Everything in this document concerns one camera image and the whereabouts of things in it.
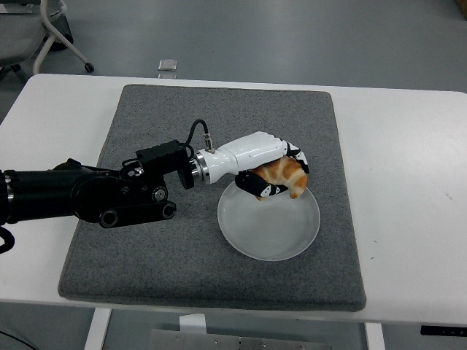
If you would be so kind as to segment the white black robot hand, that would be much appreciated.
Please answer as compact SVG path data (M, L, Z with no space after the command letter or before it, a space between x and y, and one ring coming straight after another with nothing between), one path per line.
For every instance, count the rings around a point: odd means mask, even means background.
M216 150L200 150L195 164L204 184L233 174L235 185L259 201L285 191L290 198L299 198L309 173L300 148L265 132L243 136Z

